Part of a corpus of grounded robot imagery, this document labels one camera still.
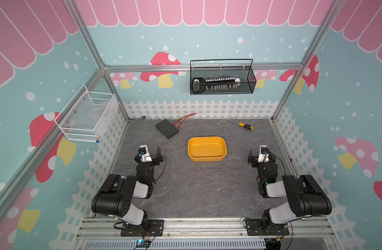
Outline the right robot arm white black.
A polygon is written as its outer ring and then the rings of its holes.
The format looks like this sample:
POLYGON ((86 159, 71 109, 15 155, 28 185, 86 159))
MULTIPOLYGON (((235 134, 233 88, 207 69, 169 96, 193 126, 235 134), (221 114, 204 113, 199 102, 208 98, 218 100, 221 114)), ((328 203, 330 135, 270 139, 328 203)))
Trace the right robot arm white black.
POLYGON ((258 171, 258 191, 266 199, 286 198, 287 201, 264 211, 260 219, 245 219, 247 233, 251 235, 289 235, 292 221, 329 215, 332 204, 328 196, 311 175, 283 175, 277 181, 278 165, 268 148, 264 147, 258 156, 252 152, 248 162, 258 171))

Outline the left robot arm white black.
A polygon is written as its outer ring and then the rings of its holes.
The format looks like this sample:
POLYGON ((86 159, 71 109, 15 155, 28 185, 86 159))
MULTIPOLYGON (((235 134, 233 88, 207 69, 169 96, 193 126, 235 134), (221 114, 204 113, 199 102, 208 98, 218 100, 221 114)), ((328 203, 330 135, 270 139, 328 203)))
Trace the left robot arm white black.
POLYGON ((160 147, 156 155, 149 154, 147 145, 141 145, 134 157, 137 162, 136 175, 124 176, 109 174, 92 200, 92 212, 110 216, 122 225, 122 236, 143 235, 152 233, 152 222, 146 211, 137 208, 132 200, 147 200, 152 196, 155 179, 155 166, 164 161, 160 147))

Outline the black flat box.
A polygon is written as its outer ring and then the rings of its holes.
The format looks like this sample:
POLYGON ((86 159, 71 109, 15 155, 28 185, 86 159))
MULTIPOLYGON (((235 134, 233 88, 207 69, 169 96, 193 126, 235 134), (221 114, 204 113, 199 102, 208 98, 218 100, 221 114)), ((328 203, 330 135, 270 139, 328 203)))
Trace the black flat box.
POLYGON ((156 129, 162 133, 167 139, 172 138, 178 134, 178 128, 173 125, 169 120, 164 119, 155 125, 156 129))

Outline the yellow plastic storage box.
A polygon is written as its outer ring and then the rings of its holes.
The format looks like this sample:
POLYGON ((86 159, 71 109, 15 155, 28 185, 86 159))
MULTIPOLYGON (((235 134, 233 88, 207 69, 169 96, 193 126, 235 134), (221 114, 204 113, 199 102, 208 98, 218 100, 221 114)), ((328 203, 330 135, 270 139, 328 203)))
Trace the yellow plastic storage box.
POLYGON ((227 155, 226 142, 219 136, 201 136, 189 139, 187 151, 194 162, 222 161, 227 155))

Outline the yellow black screwdriver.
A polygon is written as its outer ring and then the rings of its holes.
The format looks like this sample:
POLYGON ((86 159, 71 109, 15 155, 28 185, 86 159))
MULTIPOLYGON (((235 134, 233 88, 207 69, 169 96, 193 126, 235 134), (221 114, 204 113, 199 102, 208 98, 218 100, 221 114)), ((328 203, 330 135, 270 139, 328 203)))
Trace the yellow black screwdriver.
POLYGON ((244 124, 244 123, 239 122, 239 121, 230 120, 230 122, 235 123, 235 124, 237 124, 238 126, 244 128, 244 129, 247 129, 247 130, 253 130, 253 129, 254 129, 253 126, 251 126, 251 125, 249 125, 249 124, 244 124))

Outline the black socket bit holder set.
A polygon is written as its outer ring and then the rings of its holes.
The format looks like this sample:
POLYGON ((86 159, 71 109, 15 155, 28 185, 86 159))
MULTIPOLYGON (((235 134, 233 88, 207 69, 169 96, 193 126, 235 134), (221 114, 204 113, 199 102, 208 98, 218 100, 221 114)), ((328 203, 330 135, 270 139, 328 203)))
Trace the black socket bit holder set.
POLYGON ((205 91, 229 91, 241 85, 240 78, 227 77, 217 79, 194 78, 191 82, 191 93, 202 94, 205 91))

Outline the green circuit board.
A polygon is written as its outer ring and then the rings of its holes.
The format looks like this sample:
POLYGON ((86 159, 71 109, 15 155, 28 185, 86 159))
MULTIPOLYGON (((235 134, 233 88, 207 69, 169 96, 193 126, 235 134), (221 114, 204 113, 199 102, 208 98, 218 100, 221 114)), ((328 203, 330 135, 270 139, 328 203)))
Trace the green circuit board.
POLYGON ((149 248, 151 245, 151 240, 142 240, 142 239, 139 239, 137 240, 136 242, 136 246, 135 246, 135 249, 136 248, 149 248))

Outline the red handled pliers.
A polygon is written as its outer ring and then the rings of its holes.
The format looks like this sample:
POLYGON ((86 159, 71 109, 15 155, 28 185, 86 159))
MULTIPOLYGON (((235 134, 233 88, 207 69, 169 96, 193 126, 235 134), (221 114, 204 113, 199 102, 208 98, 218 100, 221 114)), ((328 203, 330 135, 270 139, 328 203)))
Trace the red handled pliers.
POLYGON ((189 118, 191 118, 192 116, 195 116, 196 113, 193 113, 193 114, 189 114, 189 115, 186 115, 182 118, 179 118, 177 121, 173 122, 172 125, 174 125, 177 129, 179 129, 180 127, 182 127, 182 125, 185 123, 185 121, 189 118))

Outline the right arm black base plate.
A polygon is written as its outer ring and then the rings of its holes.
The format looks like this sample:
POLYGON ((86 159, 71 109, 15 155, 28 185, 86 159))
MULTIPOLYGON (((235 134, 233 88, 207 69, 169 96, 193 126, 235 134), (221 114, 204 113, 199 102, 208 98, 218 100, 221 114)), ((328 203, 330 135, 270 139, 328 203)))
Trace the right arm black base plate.
POLYGON ((243 226, 248 236, 277 236, 282 238, 290 235, 288 226, 285 224, 273 224, 263 219, 244 218, 243 226))

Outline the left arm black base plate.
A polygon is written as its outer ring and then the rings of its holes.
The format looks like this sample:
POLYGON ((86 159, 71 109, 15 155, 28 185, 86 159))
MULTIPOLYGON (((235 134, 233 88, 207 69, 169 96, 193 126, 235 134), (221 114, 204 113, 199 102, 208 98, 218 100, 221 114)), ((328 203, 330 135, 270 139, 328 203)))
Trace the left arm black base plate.
POLYGON ((164 220, 148 220, 146 222, 142 222, 138 226, 125 223, 121 229, 120 235, 122 237, 162 236, 164 224, 164 220))

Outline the aluminium front rail frame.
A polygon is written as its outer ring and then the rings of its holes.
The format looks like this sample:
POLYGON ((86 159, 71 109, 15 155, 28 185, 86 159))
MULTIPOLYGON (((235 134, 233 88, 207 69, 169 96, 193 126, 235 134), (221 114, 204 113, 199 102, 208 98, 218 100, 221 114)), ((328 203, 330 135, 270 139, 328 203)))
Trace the aluminium front rail frame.
POLYGON ((339 250, 325 217, 291 222, 290 235, 248 236, 243 218, 165 218, 162 236, 122 237, 114 219, 86 219, 74 238, 73 250, 339 250), (137 240, 151 240, 136 248, 137 240))

